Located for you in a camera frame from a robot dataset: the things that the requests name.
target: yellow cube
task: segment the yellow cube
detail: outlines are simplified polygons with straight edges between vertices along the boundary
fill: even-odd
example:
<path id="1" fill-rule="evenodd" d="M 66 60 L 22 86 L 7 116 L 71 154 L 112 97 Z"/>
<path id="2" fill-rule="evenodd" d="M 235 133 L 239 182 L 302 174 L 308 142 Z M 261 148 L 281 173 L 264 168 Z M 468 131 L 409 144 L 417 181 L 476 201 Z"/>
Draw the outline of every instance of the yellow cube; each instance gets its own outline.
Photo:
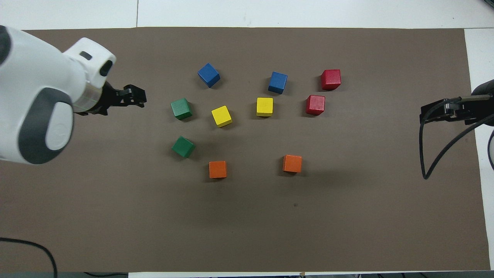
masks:
<path id="1" fill-rule="evenodd" d="M 257 98 L 256 116 L 258 116 L 258 117 L 271 117 L 271 116 L 273 116 L 273 98 L 272 97 L 258 97 Z"/>
<path id="2" fill-rule="evenodd" d="M 213 114 L 214 121 L 216 122 L 217 127 L 221 128 L 233 122 L 232 117 L 230 116 L 230 112 L 228 112 L 228 108 L 226 106 L 222 106 L 211 111 Z"/>

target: orange cube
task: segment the orange cube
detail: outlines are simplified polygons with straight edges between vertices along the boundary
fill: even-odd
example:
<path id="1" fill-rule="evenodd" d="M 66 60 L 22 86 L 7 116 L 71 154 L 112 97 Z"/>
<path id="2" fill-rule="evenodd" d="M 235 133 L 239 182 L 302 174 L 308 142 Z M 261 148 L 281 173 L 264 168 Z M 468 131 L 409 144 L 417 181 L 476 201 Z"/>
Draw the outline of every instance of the orange cube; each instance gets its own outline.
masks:
<path id="1" fill-rule="evenodd" d="M 300 173 L 302 171 L 302 157 L 298 155 L 285 155 L 283 158 L 283 171 Z"/>
<path id="2" fill-rule="evenodd" d="M 209 177 L 211 179 L 226 178 L 226 161 L 210 161 Z"/>

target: brown table surface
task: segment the brown table surface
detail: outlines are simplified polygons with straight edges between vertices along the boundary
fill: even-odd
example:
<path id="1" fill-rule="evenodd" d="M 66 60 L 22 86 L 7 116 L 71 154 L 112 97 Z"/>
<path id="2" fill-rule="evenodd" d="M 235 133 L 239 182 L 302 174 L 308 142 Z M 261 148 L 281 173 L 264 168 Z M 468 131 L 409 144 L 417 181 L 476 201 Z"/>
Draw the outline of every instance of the brown table surface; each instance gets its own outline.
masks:
<path id="1" fill-rule="evenodd" d="M 425 181 L 422 105 L 470 92 L 463 30 L 137 28 L 30 31 L 64 51 L 110 49 L 116 88 L 145 108 L 76 116 L 65 151 L 41 166 L 0 163 L 0 235 L 49 248 L 60 271 L 421 271 L 489 269 L 473 133 Z M 210 62 L 221 80 L 197 76 Z M 341 69 L 322 92 L 320 74 Z M 272 71 L 285 92 L 267 91 Z M 326 111 L 305 114 L 308 95 Z M 255 115 L 257 97 L 274 115 Z M 170 103 L 187 98 L 179 121 Z M 233 124 L 215 126 L 227 105 Z M 426 164 L 462 123 L 427 125 Z M 197 145 L 183 159 L 179 136 Z M 285 154 L 302 173 L 281 171 Z M 226 160 L 228 177 L 208 178 Z M 0 243 L 0 271 L 50 271 L 29 246 Z"/>

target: wooden block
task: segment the wooden block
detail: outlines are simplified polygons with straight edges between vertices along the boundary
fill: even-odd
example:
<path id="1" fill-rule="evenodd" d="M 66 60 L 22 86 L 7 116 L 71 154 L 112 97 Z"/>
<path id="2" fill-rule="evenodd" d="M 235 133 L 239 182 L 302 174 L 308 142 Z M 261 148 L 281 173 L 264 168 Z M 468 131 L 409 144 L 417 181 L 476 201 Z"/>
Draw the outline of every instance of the wooden block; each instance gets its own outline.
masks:
<path id="1" fill-rule="evenodd" d="M 321 74 L 321 87 L 323 90 L 334 90 L 341 85 L 341 74 L 339 69 L 325 70 Z"/>
<path id="2" fill-rule="evenodd" d="M 226 161 L 210 161 L 209 177 L 211 179 L 226 178 Z"/>
<path id="3" fill-rule="evenodd" d="M 271 80 L 269 81 L 268 91 L 282 94 L 285 90 L 285 84 L 287 83 L 288 75 L 274 71 L 271 74 Z"/>
<path id="4" fill-rule="evenodd" d="M 194 145 L 194 143 L 190 142 L 188 139 L 182 136 L 180 136 L 173 147 L 171 147 L 172 150 L 185 158 L 189 157 L 195 148 L 196 145 Z"/>
<path id="5" fill-rule="evenodd" d="M 217 127 L 221 128 L 233 122 L 232 117 L 230 116 L 230 112 L 228 112 L 228 108 L 226 106 L 222 106 L 211 111 L 213 114 L 214 121 L 216 122 Z"/>
<path id="6" fill-rule="evenodd" d="M 272 97 L 258 97 L 256 116 L 258 117 L 271 117 L 273 116 L 273 98 Z"/>
<path id="7" fill-rule="evenodd" d="M 300 173 L 302 171 L 302 157 L 297 155 L 285 155 L 283 157 L 283 171 Z"/>
<path id="8" fill-rule="evenodd" d="M 220 79 L 218 71 L 213 68 L 210 63 L 207 63 L 197 72 L 197 74 L 199 74 L 199 77 L 209 88 L 211 88 Z"/>
<path id="9" fill-rule="evenodd" d="M 190 109 L 189 102 L 185 98 L 181 98 L 171 103 L 171 109 L 175 118 L 183 120 L 192 116 L 192 110 Z"/>
<path id="10" fill-rule="evenodd" d="M 326 97 L 323 95 L 310 95 L 307 98 L 305 112 L 312 115 L 320 115 L 324 112 L 324 102 Z"/>

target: green cube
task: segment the green cube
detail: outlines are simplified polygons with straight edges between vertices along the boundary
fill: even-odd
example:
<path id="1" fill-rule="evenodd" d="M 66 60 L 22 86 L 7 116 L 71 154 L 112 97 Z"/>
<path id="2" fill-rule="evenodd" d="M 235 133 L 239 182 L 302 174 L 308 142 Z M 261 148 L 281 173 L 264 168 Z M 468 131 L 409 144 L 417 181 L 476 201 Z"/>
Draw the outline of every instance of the green cube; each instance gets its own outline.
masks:
<path id="1" fill-rule="evenodd" d="M 177 142 L 173 144 L 173 147 L 171 147 L 172 150 L 174 150 L 176 153 L 180 154 L 182 157 L 189 157 L 192 151 L 196 148 L 196 145 L 194 143 L 190 142 L 188 139 L 180 136 L 177 139 Z"/>
<path id="2" fill-rule="evenodd" d="M 171 109 L 175 118 L 183 120 L 192 116 L 192 110 L 190 109 L 189 102 L 185 99 L 179 99 L 171 103 Z"/>

